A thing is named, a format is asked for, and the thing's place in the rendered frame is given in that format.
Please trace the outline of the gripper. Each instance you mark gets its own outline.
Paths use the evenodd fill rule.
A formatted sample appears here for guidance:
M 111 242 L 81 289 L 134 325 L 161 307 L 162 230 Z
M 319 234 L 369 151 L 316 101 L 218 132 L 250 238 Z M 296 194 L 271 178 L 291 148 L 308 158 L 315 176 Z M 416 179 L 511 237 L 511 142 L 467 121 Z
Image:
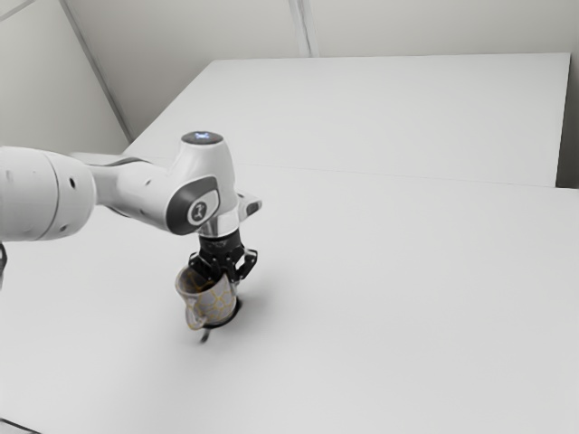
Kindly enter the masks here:
M 238 230 L 220 237 L 200 235 L 199 242 L 200 251 L 192 253 L 188 261 L 197 286 L 215 284 L 212 267 L 208 264 L 213 259 L 220 265 L 225 264 L 225 272 L 232 283 L 244 280 L 257 263 L 258 251 L 243 246 Z

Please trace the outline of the grey mug with yellow lines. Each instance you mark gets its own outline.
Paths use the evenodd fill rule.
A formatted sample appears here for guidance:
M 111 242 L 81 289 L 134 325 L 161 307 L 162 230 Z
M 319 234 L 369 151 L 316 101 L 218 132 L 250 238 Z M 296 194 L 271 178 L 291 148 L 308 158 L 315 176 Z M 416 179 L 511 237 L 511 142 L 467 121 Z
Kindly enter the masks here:
M 191 267 L 184 267 L 175 282 L 185 301 L 185 321 L 190 329 L 214 329 L 234 319 L 241 307 L 237 287 L 223 273 L 217 280 L 204 278 Z

